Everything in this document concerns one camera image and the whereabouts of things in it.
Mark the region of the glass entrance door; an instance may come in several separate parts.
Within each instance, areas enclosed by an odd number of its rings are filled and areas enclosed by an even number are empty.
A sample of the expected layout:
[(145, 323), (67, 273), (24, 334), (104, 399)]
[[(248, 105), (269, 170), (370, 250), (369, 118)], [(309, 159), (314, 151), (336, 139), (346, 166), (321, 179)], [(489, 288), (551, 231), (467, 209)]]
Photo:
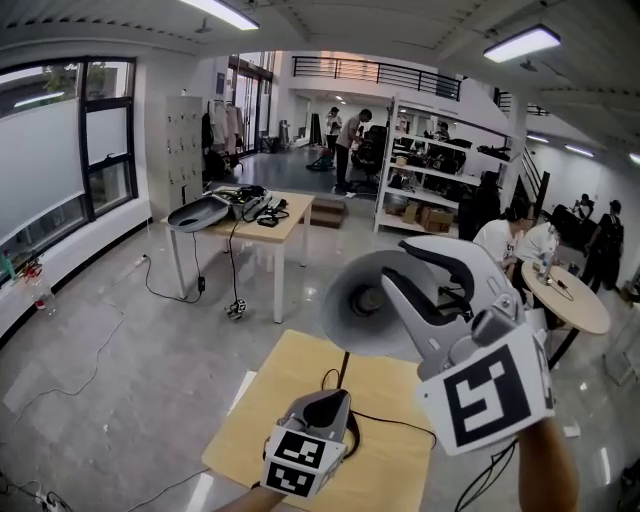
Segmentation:
[(275, 56), (265, 51), (229, 57), (230, 102), (241, 113), (241, 155), (260, 152), (261, 141), (268, 135)]

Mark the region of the black desk lamp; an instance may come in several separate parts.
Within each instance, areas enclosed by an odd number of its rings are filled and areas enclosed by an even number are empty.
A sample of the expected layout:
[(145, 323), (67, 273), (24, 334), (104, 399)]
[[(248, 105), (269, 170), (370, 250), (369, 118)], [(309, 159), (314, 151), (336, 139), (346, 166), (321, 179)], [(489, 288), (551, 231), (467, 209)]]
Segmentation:
[[(464, 301), (465, 293), (449, 308), (437, 304), (439, 286), (430, 265), (433, 264), (413, 257), (403, 249), (373, 252), (353, 260), (326, 290), (321, 307), (321, 324), (326, 336), (344, 352), (361, 356), (386, 355), (404, 338), (411, 339), (382, 287), (383, 267), (408, 277), (443, 315), (460, 314), (471, 324), (477, 313), (473, 313)], [(417, 369), (419, 379), (429, 380), (442, 372), (448, 363), (448, 353), (427, 360), (421, 356)]]

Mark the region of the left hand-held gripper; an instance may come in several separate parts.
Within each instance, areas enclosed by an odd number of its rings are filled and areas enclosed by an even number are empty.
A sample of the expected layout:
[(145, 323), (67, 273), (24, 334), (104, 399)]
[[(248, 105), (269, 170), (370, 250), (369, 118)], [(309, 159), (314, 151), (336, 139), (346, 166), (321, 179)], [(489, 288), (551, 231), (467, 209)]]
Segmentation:
[(260, 484), (281, 494), (310, 499), (329, 482), (347, 446), (351, 396), (343, 389), (320, 390), (297, 398), (287, 420), (265, 443)]

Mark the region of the grey locker cabinet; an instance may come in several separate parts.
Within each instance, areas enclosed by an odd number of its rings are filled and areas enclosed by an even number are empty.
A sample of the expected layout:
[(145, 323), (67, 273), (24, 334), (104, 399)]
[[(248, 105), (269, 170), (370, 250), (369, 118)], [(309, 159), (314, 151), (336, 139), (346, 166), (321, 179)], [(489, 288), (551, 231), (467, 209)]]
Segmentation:
[(202, 98), (166, 98), (168, 211), (199, 199), (203, 192)]

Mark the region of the rectangular wooden white-legged table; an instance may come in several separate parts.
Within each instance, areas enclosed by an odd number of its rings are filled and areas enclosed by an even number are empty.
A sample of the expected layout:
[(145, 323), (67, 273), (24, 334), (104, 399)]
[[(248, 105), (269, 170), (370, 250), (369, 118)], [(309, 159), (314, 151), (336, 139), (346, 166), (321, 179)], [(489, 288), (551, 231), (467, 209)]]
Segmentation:
[(257, 243), (270, 250), (273, 272), (273, 321), (277, 324), (283, 321), (285, 248), (296, 226), (302, 224), (303, 237), (300, 265), (304, 267), (307, 264), (309, 229), (311, 227), (311, 205), (314, 197), (308, 194), (273, 191), (271, 193), (271, 199), (274, 201), (280, 200), (284, 203), (284, 210), (280, 214), (279, 224), (274, 228), (260, 226), (256, 220), (248, 222), (242, 218), (238, 220), (231, 219), (231, 206), (225, 219), (218, 224), (211, 225), (194, 233), (183, 233), (171, 230), (167, 224), (169, 215), (162, 220), (162, 224), (166, 229), (169, 261), (171, 262), (172, 277), (178, 299), (184, 300), (187, 298), (187, 285), (178, 249), (178, 235), (180, 233), (190, 237), (202, 235), (219, 238), (223, 241), (222, 250), (229, 256), (234, 255), (233, 245), (235, 243)]

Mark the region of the black balcony railing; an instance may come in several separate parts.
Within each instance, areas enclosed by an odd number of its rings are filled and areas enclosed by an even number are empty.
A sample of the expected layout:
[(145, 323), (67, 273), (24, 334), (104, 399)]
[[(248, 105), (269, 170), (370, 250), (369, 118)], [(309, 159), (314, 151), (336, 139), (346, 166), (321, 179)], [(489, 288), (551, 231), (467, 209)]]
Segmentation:
[(293, 56), (293, 77), (357, 80), (460, 100), (461, 80), (406, 66), (349, 58)]

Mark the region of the square wooden pedestal table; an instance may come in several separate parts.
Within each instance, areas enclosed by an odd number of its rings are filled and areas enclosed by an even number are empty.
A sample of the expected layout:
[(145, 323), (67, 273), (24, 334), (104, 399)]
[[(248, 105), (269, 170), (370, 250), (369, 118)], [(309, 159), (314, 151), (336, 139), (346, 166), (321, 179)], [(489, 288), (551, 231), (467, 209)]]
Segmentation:
[(312, 499), (287, 504), (309, 512), (418, 512), (433, 438), (414, 401), (414, 363), (344, 353), (333, 343), (287, 330), (202, 455), (214, 472), (243, 486), (259, 480), (265, 439), (298, 397), (320, 389), (346, 365), (343, 386), (361, 413), (361, 443)]

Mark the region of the wooden steps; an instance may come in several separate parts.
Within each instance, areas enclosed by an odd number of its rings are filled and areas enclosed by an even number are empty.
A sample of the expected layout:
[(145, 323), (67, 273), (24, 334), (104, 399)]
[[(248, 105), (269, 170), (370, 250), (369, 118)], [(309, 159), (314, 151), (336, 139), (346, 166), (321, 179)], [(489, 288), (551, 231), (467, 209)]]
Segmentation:
[(311, 224), (340, 229), (347, 214), (347, 206), (343, 201), (315, 198), (311, 205)]

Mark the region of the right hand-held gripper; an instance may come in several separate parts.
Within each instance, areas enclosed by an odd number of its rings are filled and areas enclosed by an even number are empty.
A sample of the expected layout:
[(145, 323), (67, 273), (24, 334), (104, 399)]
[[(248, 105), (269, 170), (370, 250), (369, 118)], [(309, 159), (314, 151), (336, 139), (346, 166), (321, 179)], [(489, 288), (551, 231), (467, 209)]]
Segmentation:
[(415, 401), (445, 452), (456, 456), (505, 440), (554, 415), (544, 332), (527, 322), (520, 296), (480, 245), (440, 236), (399, 242), (409, 255), (461, 282), (472, 322), (443, 315), (408, 277), (382, 268), (381, 284), (424, 360), (470, 338), (473, 353), (420, 383)]

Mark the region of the grey oval shell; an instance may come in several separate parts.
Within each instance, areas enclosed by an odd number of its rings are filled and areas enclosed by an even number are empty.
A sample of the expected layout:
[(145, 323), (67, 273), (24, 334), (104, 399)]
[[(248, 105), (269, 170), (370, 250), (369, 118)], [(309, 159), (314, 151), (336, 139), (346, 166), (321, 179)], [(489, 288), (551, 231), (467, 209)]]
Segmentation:
[(218, 224), (229, 213), (230, 204), (216, 195), (203, 196), (171, 212), (168, 227), (177, 232), (194, 233)]

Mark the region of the black staircase railing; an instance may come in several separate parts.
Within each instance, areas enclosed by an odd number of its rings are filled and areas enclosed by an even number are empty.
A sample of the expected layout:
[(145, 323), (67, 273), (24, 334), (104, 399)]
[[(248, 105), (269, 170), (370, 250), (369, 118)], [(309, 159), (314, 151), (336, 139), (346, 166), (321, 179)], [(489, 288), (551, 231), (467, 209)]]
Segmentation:
[(528, 200), (537, 218), (548, 219), (550, 214), (544, 207), (546, 193), (550, 181), (550, 174), (539, 171), (532, 157), (532, 153), (524, 147), (521, 158), (522, 169), (516, 182), (514, 197)]

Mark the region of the black office chair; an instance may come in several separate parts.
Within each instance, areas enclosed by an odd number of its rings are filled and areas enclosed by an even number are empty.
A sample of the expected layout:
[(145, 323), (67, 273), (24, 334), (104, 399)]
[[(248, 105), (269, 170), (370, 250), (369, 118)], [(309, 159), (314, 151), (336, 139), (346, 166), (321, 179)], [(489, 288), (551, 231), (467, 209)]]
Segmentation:
[(354, 191), (373, 190), (379, 184), (379, 173), (383, 167), (385, 148), (387, 143), (387, 128), (372, 125), (364, 134), (363, 141), (352, 153), (353, 170), (364, 174), (361, 180), (352, 179)]
[(500, 217), (498, 177), (499, 175), (495, 172), (485, 171), (481, 177), (480, 185), (471, 195), (465, 196), (459, 203), (458, 229), (460, 239), (473, 241), (485, 224)]

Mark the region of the white metal shelving unit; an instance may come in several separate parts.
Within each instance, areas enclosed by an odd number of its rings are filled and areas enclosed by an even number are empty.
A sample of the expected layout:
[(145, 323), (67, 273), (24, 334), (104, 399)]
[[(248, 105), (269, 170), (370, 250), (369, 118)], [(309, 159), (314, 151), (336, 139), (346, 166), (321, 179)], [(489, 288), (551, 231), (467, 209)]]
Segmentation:
[[(439, 121), (450, 140), (434, 139)], [(459, 203), (480, 185), (485, 171), (499, 175), (500, 200), (508, 172), (522, 156), (520, 140), (495, 124), (464, 117), (458, 107), (418, 102), (396, 93), (387, 120), (387, 143), (373, 217), (373, 230), (458, 236)], [(402, 222), (409, 201), (420, 204), (413, 225)], [(428, 233), (420, 225), (424, 207), (454, 215), (448, 233)]]

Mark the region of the plastic bottle with red label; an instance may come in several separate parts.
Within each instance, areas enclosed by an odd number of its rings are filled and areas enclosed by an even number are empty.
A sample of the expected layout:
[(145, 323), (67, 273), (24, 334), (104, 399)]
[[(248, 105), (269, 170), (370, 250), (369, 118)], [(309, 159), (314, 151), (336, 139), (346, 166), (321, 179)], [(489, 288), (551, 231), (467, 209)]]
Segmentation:
[(55, 296), (45, 280), (33, 280), (30, 284), (30, 291), (37, 310), (43, 311), (49, 316), (56, 312)]

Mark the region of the person's left forearm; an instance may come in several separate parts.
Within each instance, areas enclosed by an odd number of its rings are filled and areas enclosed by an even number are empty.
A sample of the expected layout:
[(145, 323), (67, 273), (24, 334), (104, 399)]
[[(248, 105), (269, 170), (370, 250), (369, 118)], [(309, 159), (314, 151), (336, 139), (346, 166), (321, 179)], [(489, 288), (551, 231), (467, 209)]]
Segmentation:
[(213, 512), (273, 512), (286, 498), (286, 494), (258, 485)]

